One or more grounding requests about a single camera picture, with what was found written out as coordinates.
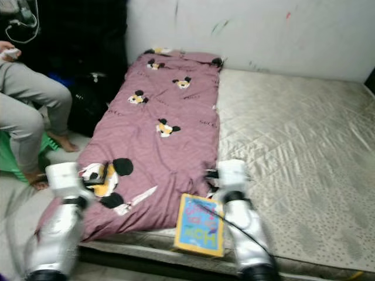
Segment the person's hand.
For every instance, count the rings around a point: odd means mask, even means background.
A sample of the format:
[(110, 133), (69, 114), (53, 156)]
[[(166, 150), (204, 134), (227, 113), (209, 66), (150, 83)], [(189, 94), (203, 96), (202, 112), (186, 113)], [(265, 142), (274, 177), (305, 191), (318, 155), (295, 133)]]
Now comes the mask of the person's hand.
[(15, 59), (12, 56), (9, 56), (7, 54), (8, 49), (15, 49), (15, 46), (12, 45), (8, 41), (0, 41), (0, 53), (1, 53), (1, 58), (4, 61), (15, 61)]

